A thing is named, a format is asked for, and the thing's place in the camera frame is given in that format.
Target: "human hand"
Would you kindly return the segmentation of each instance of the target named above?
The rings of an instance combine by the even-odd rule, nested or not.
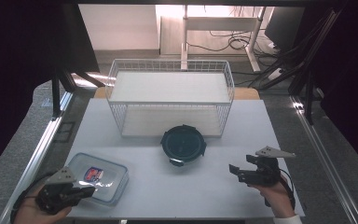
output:
[[[24,199],[17,212],[14,224],[52,224],[65,218],[71,212],[72,207],[63,208],[56,215],[41,211],[34,198],[42,188],[43,186]]]
[[[275,217],[283,218],[296,215],[290,203],[287,191],[281,182],[278,182],[272,187],[263,187],[259,185],[250,185],[249,187],[258,189],[260,194],[267,199]]]

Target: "person's arm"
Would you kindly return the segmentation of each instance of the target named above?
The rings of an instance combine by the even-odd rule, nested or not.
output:
[[[258,189],[260,194],[267,199],[275,216],[275,224],[302,223],[300,217],[297,216],[293,210],[286,189],[280,182],[272,187],[262,187],[257,185],[252,185],[250,187]]]
[[[39,188],[24,199],[14,219],[14,224],[52,224],[65,218],[71,212],[72,207],[66,207],[56,215],[41,211],[34,200],[41,189]]]

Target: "white table surface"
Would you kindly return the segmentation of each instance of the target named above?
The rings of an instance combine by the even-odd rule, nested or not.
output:
[[[91,99],[66,164],[83,152],[128,167],[130,180],[116,206],[82,200],[69,217],[114,219],[245,219],[273,217],[256,189],[231,174],[228,165],[256,166],[246,155],[279,148],[261,100],[234,101],[221,138],[205,138],[205,156],[175,167],[161,138],[121,137],[105,99]],[[287,171],[283,159],[280,168]],[[295,193],[296,213],[304,216]]]

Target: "plastic food container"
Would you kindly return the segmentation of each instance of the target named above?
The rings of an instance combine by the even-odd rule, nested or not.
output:
[[[85,200],[102,205],[115,205],[129,181],[128,169],[124,165],[84,153],[76,154],[68,166],[76,176],[75,187],[96,188],[92,197]]]

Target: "wall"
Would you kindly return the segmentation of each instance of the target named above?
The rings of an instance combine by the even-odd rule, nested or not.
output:
[[[79,7],[94,50],[159,49],[155,6]]]

